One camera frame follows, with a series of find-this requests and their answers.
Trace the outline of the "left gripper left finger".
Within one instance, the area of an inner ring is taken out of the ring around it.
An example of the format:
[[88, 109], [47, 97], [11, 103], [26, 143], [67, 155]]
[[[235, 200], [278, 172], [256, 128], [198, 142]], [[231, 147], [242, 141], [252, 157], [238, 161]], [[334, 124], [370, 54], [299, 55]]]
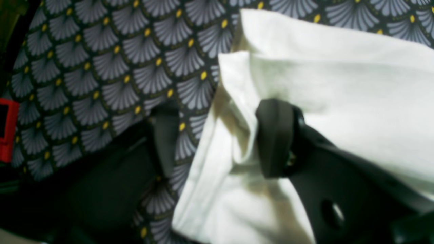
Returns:
[[49, 244], [113, 244], [130, 238], [129, 224], [143, 192], [175, 168], [180, 108], [152, 108], [107, 147], [83, 157], [49, 181], [56, 199]]

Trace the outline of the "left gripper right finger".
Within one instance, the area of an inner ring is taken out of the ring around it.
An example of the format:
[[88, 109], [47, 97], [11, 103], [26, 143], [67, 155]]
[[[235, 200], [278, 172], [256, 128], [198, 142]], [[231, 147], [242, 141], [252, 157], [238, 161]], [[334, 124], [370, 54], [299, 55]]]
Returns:
[[295, 188], [318, 244], [432, 244], [433, 200], [305, 123], [297, 106], [255, 112], [261, 170]]

